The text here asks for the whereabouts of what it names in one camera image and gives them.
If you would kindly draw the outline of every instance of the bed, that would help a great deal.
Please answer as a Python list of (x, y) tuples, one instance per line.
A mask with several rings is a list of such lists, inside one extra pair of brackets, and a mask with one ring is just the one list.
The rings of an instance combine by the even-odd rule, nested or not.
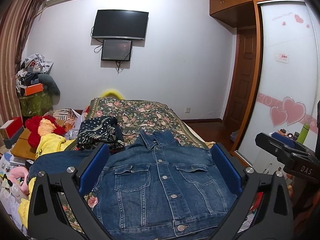
[[(142, 100), (118, 100), (107, 97), (95, 98), (90, 103), (86, 119), (104, 115), (117, 118), (119, 125), (122, 127), (125, 145), (134, 143), (141, 129), (145, 130), (146, 133), (170, 129), (181, 145), (208, 148), (204, 140), (196, 132), (187, 126), (172, 109), (162, 103)], [(99, 201), (94, 192), (84, 198), (92, 209)], [(60, 200), (71, 226), (81, 232), (82, 230), (63, 193), (60, 194)]]

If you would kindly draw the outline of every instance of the green bottle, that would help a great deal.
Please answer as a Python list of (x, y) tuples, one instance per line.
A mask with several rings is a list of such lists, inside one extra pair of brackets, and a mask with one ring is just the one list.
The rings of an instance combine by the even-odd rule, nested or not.
[(303, 127), (302, 127), (302, 129), (301, 129), (301, 132), (300, 132), (300, 135), (299, 135), (299, 137), (298, 137), (298, 139), (297, 139), (297, 142), (298, 143), (301, 143), (301, 144), (303, 144), (304, 143), (304, 140), (306, 139), (306, 137), (307, 137), (307, 134), (308, 134), (308, 132), (309, 132), (309, 129), (310, 129), (310, 125), (308, 125), (308, 124), (304, 124), (303, 125)]

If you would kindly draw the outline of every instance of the gray pillow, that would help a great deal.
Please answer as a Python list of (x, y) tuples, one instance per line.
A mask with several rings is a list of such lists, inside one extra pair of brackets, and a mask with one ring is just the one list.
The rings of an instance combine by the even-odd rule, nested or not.
[(60, 90), (57, 84), (55, 83), (55, 81), (53, 80), (52, 76), (49, 76), (48, 74), (39, 74), (38, 78), (39, 78), (39, 82), (47, 86), (53, 95), (55, 96), (60, 95)]

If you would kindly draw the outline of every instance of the pocket flap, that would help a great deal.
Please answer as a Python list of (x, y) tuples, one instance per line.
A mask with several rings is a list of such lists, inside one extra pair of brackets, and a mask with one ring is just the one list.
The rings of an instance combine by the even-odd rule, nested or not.
[(124, 165), (115, 169), (115, 174), (122, 174), (125, 172), (137, 172), (137, 171), (148, 171), (149, 164), (136, 164), (136, 165)]
[(176, 168), (178, 171), (186, 171), (186, 172), (207, 171), (206, 166), (201, 164), (193, 164), (193, 165), (179, 164), (179, 165), (176, 165)]

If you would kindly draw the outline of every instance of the curtain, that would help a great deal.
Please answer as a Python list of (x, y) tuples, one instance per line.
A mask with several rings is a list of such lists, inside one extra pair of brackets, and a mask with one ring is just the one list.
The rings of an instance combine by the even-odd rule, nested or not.
[(0, 20), (0, 121), (21, 116), (15, 88), (22, 51), (44, 0), (13, 0)]

